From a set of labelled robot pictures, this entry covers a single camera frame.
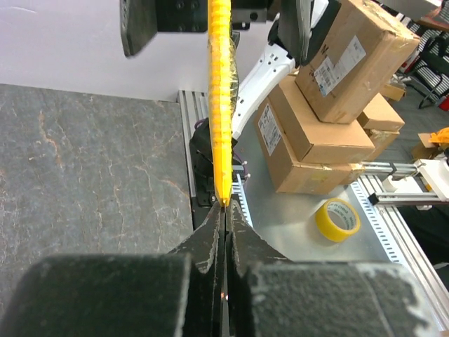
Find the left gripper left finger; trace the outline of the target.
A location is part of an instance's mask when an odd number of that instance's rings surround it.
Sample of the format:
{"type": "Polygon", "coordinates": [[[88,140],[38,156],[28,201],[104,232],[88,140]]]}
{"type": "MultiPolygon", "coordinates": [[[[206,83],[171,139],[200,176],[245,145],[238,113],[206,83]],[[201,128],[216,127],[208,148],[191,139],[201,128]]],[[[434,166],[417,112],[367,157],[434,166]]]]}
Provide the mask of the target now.
{"type": "Polygon", "coordinates": [[[54,255],[20,279],[2,336],[220,336],[225,210],[166,254],[54,255]]]}

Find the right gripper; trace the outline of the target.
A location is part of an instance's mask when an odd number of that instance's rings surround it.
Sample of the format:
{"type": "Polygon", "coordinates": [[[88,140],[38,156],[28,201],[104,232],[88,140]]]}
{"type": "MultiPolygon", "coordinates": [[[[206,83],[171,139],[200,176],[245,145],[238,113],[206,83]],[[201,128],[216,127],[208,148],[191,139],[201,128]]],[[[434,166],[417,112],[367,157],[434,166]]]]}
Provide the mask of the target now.
{"type": "MultiPolygon", "coordinates": [[[[295,60],[308,65],[319,52],[338,12],[340,1],[328,1],[312,26],[316,1],[281,1],[278,38],[295,60]]],[[[270,1],[231,0],[231,27],[248,30],[252,22],[265,22],[270,1]]],[[[203,33],[208,29],[206,0],[120,0],[120,35],[126,57],[136,56],[159,32],[203,33]]]]}

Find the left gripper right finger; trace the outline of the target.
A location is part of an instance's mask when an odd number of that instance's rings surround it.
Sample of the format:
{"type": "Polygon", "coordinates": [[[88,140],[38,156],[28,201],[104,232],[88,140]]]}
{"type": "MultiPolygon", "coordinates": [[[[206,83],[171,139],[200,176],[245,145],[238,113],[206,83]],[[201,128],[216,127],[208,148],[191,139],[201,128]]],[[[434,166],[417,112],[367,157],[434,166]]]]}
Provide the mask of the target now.
{"type": "Polygon", "coordinates": [[[236,336],[443,336],[419,282],[377,261],[294,262],[226,210],[229,320],[236,336]]]}

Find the yellow utility knife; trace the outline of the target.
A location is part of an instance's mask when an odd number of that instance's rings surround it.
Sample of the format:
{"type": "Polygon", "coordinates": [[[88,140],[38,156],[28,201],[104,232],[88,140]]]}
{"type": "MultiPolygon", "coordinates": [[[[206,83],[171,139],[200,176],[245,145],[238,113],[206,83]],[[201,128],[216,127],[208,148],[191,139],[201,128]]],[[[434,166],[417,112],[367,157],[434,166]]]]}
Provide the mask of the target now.
{"type": "Polygon", "coordinates": [[[232,195],[232,115],[238,95],[231,2],[208,2],[208,113],[215,196],[229,206],[232,195]]]}

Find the yellow tape roll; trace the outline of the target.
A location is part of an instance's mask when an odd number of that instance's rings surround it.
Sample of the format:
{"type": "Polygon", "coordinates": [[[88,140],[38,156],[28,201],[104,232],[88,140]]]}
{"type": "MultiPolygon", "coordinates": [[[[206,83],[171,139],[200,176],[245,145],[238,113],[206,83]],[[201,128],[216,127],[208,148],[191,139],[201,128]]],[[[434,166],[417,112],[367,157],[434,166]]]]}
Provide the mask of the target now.
{"type": "Polygon", "coordinates": [[[314,214],[319,232],[332,242],[343,242],[361,228],[361,221],[354,207],[339,198],[325,201],[314,214]]]}

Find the stacked cardboard boxes outside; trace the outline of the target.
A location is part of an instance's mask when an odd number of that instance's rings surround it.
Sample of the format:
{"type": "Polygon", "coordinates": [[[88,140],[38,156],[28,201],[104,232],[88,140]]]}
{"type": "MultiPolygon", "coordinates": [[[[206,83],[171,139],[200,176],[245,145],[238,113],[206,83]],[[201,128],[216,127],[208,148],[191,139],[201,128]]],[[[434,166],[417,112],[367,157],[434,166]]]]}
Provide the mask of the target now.
{"type": "Polygon", "coordinates": [[[328,194],[364,171],[375,145],[358,117],[418,37],[374,1],[343,1],[318,53],[262,101],[255,132],[277,193],[328,194]]]}

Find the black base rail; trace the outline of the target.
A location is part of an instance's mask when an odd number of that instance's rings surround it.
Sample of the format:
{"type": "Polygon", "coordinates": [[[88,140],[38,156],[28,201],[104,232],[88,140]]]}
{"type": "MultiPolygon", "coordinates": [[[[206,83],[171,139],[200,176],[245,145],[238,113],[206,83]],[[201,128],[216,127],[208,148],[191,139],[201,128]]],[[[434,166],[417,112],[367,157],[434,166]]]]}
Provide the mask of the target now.
{"type": "Polygon", "coordinates": [[[194,133],[189,141],[189,153],[194,188],[191,196],[192,220],[196,229],[206,219],[210,208],[217,201],[209,118],[202,119],[194,125],[194,133]]]}

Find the aluminium frame rig outside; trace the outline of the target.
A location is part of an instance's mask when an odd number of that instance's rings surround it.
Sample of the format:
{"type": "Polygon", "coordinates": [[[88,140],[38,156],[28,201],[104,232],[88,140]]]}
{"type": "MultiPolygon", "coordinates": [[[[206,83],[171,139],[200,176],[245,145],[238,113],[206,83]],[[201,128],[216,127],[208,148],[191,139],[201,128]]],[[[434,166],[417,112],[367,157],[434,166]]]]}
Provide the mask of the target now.
{"type": "Polygon", "coordinates": [[[352,184],[360,187],[373,206],[414,206],[429,210],[448,205],[448,153],[411,164],[365,161],[352,184]]]}

